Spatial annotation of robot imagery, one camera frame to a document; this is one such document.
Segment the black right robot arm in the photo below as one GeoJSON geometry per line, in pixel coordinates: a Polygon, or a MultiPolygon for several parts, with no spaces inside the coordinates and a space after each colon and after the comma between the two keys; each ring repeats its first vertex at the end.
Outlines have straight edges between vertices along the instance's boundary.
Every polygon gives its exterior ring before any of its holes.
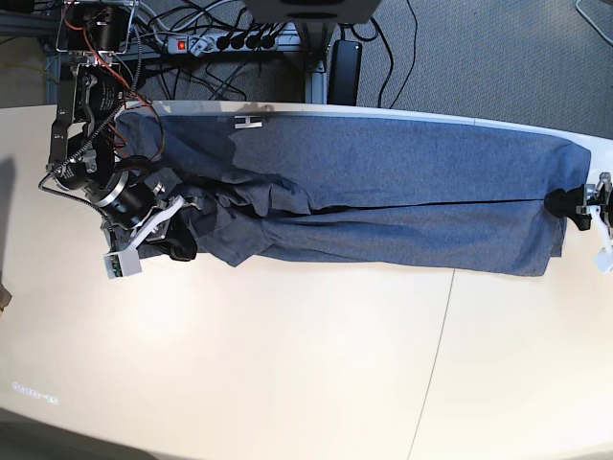
{"type": "Polygon", "coordinates": [[[110,278],[140,272],[142,245],[178,262],[197,253],[180,217],[189,201],[167,197],[162,184],[149,187],[148,177],[159,170],[156,157],[125,155],[126,141],[116,128],[128,102],[153,108],[137,91],[142,68],[124,73],[118,60],[131,42],[143,46],[132,24],[137,8],[135,1],[62,2],[56,47],[68,60],[59,69],[49,159],[38,184],[39,190],[100,215],[110,278]]]}

